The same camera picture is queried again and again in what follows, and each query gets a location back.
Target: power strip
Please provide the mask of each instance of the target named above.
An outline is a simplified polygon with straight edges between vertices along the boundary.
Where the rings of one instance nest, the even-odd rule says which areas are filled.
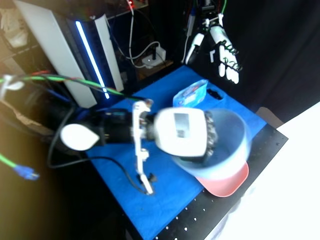
[[[152,54],[142,59],[142,63],[147,69],[152,69],[153,67],[164,63],[166,60],[166,50],[164,50],[161,46],[157,46],[155,48],[155,52],[155,59],[153,59]]]

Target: electrical plug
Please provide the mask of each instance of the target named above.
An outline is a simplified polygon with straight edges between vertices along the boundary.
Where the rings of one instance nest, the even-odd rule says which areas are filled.
[[[35,172],[31,167],[16,165],[13,170],[24,179],[27,180],[37,180],[39,178],[39,174]]]

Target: blue tablecloth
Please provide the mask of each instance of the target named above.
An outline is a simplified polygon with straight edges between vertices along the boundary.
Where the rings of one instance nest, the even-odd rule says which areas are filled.
[[[180,90],[203,79],[186,66],[173,71],[164,78],[139,91],[136,96],[154,100],[153,113],[160,109],[172,107],[173,97]],[[197,108],[225,108],[238,113],[248,124],[254,137],[266,124],[264,120],[226,95],[221,89],[209,83],[208,88],[217,91],[222,100],[206,95]],[[131,110],[131,105],[124,100],[115,108]],[[153,173],[158,181],[153,184],[155,195],[147,196],[134,189],[121,169],[114,163],[96,159],[92,163],[109,187],[122,209],[145,240],[153,239],[179,212],[192,201],[203,186],[190,174],[178,167],[169,155],[160,151],[153,142],[144,142],[143,147],[149,150],[150,157],[144,163],[146,175]],[[110,144],[94,147],[87,151],[92,156],[109,156],[119,161],[136,180],[135,152],[133,144]]]

